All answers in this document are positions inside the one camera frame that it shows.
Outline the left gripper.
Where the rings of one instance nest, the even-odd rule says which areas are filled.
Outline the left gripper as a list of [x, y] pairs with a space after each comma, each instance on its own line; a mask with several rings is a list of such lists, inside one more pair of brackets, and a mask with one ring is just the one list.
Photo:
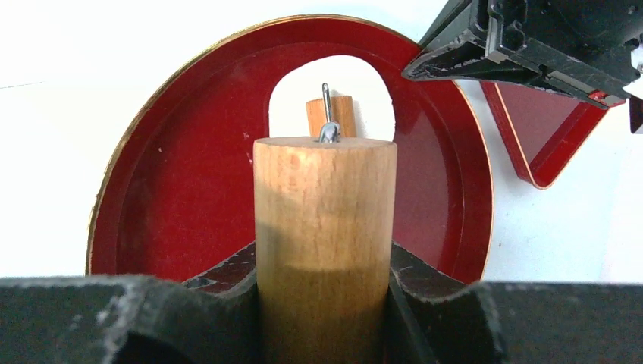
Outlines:
[[449, 1], [403, 76], [511, 83], [599, 108], [641, 97], [640, 1]]

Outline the round red plate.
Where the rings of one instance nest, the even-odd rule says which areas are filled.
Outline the round red plate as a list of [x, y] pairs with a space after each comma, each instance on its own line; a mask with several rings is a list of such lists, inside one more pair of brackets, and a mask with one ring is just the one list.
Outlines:
[[393, 239], [444, 274], [481, 278], [491, 242], [491, 166], [452, 81], [415, 83], [406, 36], [355, 17], [257, 24], [210, 46], [150, 97], [116, 147], [89, 224], [86, 272], [184, 281], [253, 242], [252, 145], [268, 135], [279, 80], [349, 55], [381, 76], [398, 146]]

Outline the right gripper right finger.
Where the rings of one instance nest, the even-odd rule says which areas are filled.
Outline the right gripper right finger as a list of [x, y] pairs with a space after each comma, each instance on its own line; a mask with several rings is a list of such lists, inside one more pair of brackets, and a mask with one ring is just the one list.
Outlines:
[[635, 284], [464, 284], [394, 243], [389, 363], [640, 363]]

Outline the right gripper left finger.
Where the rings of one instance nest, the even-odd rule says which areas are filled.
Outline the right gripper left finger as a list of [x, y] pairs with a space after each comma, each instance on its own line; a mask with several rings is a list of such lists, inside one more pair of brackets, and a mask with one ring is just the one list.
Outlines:
[[176, 283], [4, 278], [3, 363], [258, 363], [255, 247]]

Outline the rectangular red tray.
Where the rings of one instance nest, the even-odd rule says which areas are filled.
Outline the rectangular red tray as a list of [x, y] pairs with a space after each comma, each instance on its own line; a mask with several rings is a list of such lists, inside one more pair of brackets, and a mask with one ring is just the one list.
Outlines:
[[517, 86], [480, 82], [518, 178], [549, 188], [607, 111], [587, 102]]

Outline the wooden dough roller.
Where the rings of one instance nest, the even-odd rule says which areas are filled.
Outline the wooden dough roller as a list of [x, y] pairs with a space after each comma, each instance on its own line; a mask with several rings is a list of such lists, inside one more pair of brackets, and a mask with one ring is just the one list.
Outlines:
[[253, 146], [256, 280], [268, 363], [381, 363], [397, 145], [345, 137], [328, 86], [317, 137]]

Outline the white dough ball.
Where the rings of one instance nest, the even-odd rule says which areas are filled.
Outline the white dough ball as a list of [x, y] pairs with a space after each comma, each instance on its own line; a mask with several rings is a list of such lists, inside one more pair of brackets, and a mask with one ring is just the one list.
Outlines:
[[342, 137], [394, 138], [393, 102], [381, 75], [348, 55], [310, 61], [278, 81], [269, 101], [269, 136], [318, 137], [327, 122], [326, 93]]

